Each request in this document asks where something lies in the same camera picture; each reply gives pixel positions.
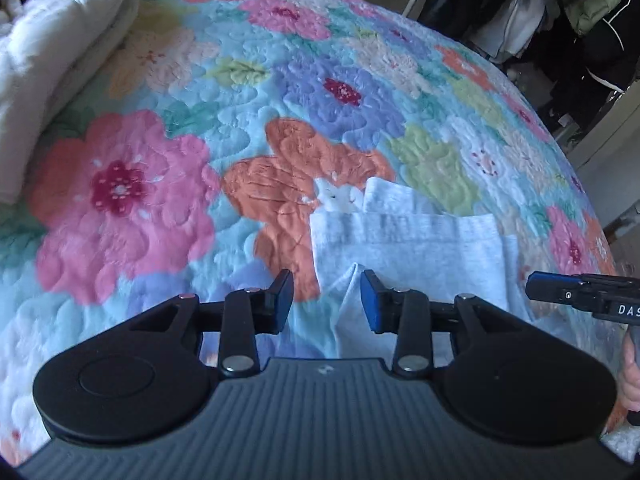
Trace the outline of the person's right hand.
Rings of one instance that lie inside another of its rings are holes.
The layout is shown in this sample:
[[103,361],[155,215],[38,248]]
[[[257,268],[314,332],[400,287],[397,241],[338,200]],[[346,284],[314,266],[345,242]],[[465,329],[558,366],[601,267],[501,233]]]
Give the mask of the person's right hand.
[[640,410],[640,370],[636,363],[636,349],[629,333],[623,339],[618,375],[618,400],[626,410]]

